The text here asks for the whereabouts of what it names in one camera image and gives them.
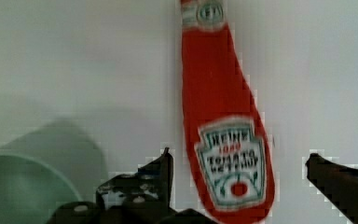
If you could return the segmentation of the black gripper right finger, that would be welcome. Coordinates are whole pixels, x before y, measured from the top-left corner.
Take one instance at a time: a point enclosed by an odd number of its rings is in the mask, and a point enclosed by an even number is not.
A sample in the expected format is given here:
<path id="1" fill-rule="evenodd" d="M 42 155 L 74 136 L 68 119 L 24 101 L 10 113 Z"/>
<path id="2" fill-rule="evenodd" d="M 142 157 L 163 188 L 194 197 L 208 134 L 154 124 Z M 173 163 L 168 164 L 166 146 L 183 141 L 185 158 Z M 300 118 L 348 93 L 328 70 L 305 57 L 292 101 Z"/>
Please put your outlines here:
<path id="1" fill-rule="evenodd" d="M 358 224 L 358 169 L 337 164 L 311 153 L 305 163 L 307 179 L 347 219 Z"/>

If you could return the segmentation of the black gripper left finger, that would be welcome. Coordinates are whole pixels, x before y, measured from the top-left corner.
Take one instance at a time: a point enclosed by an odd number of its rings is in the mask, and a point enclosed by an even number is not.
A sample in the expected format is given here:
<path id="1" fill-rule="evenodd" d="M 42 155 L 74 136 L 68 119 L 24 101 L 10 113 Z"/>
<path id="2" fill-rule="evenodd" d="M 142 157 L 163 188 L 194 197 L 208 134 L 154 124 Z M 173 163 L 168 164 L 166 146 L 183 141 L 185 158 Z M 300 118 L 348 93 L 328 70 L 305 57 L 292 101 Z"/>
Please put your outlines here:
<path id="1" fill-rule="evenodd" d="M 136 173 L 116 175 L 96 189 L 98 224 L 163 224 L 173 214 L 172 179 L 173 157 L 165 147 Z"/>

